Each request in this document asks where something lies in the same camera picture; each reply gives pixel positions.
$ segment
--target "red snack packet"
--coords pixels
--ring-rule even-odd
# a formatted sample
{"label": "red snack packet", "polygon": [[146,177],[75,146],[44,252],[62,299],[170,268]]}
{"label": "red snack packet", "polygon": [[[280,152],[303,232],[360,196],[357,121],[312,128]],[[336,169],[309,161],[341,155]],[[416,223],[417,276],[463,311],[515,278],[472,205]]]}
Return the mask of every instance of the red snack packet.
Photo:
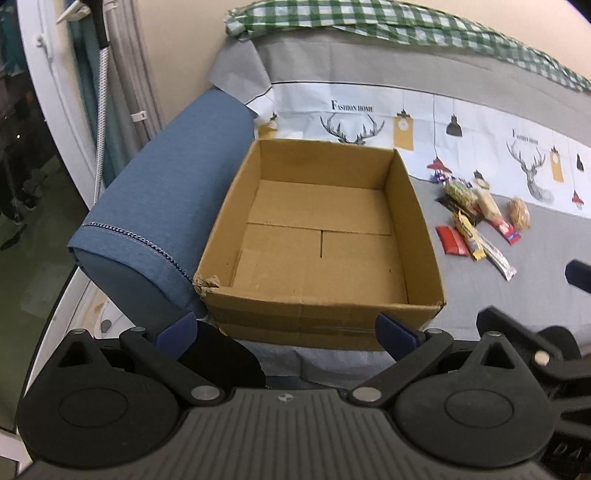
{"label": "red snack packet", "polygon": [[447,255],[461,255],[469,257],[470,251],[460,233],[452,226],[439,225],[435,227],[439,240],[443,245],[443,251]]}
{"label": "red snack packet", "polygon": [[496,231],[499,232],[505,240],[509,242],[509,245],[513,245],[521,240],[521,235],[515,227],[510,223],[507,223],[504,218],[499,218],[498,220],[493,220],[489,223],[495,227]]}

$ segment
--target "floor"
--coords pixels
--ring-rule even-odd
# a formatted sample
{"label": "floor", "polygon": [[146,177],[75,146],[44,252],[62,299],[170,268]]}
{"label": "floor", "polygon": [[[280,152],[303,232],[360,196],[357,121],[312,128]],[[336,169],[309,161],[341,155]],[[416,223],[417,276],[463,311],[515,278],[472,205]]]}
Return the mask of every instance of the floor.
{"label": "floor", "polygon": [[9,480],[14,478],[14,472],[16,471],[16,468],[16,462],[0,457],[0,479]]}
{"label": "floor", "polygon": [[[26,212],[19,241],[0,251],[0,427],[9,430],[41,332],[74,268],[67,242],[87,212],[57,157],[43,170],[37,208]],[[0,236],[11,228],[4,219]]]}

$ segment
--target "black handle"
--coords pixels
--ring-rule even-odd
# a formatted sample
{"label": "black handle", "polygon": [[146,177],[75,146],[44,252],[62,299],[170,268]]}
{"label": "black handle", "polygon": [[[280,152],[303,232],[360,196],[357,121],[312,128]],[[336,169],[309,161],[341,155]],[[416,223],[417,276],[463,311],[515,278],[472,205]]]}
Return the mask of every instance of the black handle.
{"label": "black handle", "polygon": [[571,285],[591,293],[591,265],[573,260],[566,266],[564,276]]}
{"label": "black handle", "polygon": [[109,39],[107,38],[107,30],[105,28],[105,17],[103,16],[103,2],[102,0],[81,0],[82,3],[90,8],[92,19],[95,22],[96,37],[99,41],[99,48],[107,48],[109,46]]}

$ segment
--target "white wall clip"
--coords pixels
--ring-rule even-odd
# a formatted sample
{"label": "white wall clip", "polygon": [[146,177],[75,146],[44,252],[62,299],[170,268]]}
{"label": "white wall clip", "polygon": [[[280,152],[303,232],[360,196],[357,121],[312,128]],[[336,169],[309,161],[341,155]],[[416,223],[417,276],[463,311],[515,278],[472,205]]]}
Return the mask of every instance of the white wall clip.
{"label": "white wall clip", "polygon": [[117,8],[117,1],[116,0],[105,0],[103,3],[103,11],[105,13],[107,13],[110,10],[113,10],[114,8]]}
{"label": "white wall clip", "polygon": [[146,110],[142,110],[141,112],[131,114],[131,119],[133,120],[134,123],[143,122],[147,118],[148,118],[148,114],[146,113]]}
{"label": "white wall clip", "polygon": [[88,15],[90,15],[90,8],[80,2],[80,0],[76,0],[67,8],[65,12],[60,15],[60,18],[57,19],[56,24],[60,24],[63,21],[77,22]]}

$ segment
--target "white cable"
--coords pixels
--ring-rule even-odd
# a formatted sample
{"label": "white cable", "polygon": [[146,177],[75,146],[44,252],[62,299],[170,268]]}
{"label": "white cable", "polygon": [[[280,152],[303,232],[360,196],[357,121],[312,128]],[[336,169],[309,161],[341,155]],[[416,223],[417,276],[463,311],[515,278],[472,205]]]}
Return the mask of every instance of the white cable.
{"label": "white cable", "polygon": [[98,121],[96,126],[96,176],[95,197],[92,205],[96,204],[100,195],[100,185],[103,178],[103,161],[105,158],[105,125],[107,114],[107,82],[109,71],[109,48],[99,50],[99,99]]}

